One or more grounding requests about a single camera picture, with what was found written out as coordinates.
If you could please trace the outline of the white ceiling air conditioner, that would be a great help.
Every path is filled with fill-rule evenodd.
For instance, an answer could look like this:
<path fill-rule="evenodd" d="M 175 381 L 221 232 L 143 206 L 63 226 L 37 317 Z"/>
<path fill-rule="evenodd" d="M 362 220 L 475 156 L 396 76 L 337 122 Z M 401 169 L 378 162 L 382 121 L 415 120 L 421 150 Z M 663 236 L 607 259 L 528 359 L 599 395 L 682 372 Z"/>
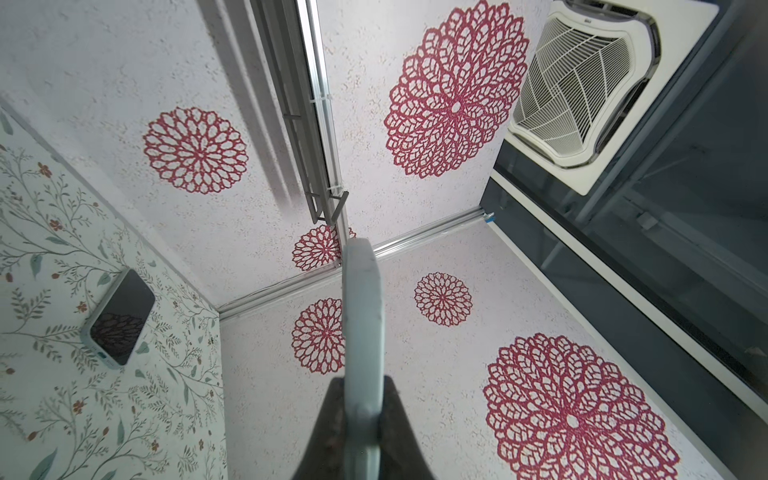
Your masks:
<path fill-rule="evenodd" d="M 715 20 L 702 1 L 555 1 L 507 141 L 581 196 Z"/>

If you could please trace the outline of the dark metal wall shelf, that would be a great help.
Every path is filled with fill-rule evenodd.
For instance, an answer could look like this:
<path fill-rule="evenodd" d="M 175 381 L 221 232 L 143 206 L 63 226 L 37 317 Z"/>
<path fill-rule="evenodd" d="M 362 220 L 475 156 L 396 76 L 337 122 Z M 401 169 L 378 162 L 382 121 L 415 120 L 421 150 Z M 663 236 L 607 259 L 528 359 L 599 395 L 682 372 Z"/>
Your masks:
<path fill-rule="evenodd" d="M 332 99 L 315 1 L 253 1 L 259 36 L 313 223 L 343 221 Z"/>

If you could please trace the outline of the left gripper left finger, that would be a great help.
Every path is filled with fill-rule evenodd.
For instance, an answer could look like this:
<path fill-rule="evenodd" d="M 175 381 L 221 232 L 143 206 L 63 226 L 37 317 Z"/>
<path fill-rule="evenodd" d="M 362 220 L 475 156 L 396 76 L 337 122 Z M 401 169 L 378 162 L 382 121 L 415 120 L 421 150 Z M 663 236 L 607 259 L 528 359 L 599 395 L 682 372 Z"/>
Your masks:
<path fill-rule="evenodd" d="M 328 385 L 307 448 L 292 478 L 343 479 L 345 438 L 344 379 L 335 377 Z"/>

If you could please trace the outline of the black phone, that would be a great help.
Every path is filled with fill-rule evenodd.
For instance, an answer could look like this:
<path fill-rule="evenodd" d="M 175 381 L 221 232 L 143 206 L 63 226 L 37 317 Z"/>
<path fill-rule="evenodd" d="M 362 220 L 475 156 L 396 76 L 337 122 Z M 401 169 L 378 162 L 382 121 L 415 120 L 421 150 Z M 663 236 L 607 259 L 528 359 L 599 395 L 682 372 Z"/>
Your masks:
<path fill-rule="evenodd" d="M 346 479 L 377 479 L 379 420 L 384 400 L 385 309 L 381 275 L 370 242 L 350 239 L 342 260 L 345 338 Z"/>
<path fill-rule="evenodd" d="M 122 272 L 85 322 L 80 339 L 112 369 L 130 359 L 155 305 L 156 296 L 134 269 Z"/>

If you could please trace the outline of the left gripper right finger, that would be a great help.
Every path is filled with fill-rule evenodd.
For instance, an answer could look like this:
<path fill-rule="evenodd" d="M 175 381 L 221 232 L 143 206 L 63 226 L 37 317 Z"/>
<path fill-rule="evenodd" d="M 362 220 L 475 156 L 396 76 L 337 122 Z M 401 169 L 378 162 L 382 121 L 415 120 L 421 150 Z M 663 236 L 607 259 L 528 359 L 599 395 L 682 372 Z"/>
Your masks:
<path fill-rule="evenodd" d="M 434 478 L 422 455 L 394 380 L 390 376 L 384 377 L 378 441 L 380 479 L 432 480 Z"/>

